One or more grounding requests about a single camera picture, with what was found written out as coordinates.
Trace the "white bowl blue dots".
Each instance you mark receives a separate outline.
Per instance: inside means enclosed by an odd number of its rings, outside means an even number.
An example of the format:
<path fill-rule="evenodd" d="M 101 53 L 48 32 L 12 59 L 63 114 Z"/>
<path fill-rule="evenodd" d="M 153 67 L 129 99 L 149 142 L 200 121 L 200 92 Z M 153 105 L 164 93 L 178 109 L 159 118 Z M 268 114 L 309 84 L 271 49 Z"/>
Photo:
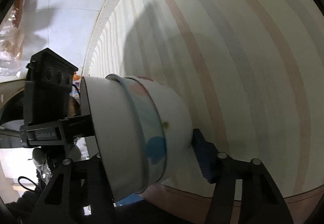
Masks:
<path fill-rule="evenodd" d="M 116 74 L 110 74 L 106 78 L 121 84 L 139 126 L 141 154 L 144 159 L 144 183 L 140 189 L 142 193 L 148 186 L 158 182 L 165 172 L 167 149 L 161 119 L 148 91 L 137 80 Z"/>

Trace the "striped table mat with cat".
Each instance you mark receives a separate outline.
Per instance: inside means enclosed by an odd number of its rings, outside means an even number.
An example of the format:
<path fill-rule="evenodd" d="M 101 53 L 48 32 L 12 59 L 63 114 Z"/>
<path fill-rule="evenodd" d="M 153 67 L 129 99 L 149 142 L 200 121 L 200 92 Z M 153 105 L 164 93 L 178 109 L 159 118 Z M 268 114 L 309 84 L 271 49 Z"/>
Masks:
<path fill-rule="evenodd" d="M 314 0 L 106 0 L 86 76 L 173 88 L 234 159 L 258 157 L 295 223 L 323 195 L 323 14 Z"/>

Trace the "white bowl black rim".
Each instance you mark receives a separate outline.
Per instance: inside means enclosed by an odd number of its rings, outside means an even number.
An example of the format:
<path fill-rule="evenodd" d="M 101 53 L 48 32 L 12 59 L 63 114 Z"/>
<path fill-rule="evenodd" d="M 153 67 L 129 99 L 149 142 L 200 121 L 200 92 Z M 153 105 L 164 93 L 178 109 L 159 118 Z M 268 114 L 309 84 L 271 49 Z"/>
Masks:
<path fill-rule="evenodd" d="M 144 135 L 133 102 L 117 80 L 84 76 L 81 110 L 90 112 L 96 142 L 114 200 L 148 186 Z"/>

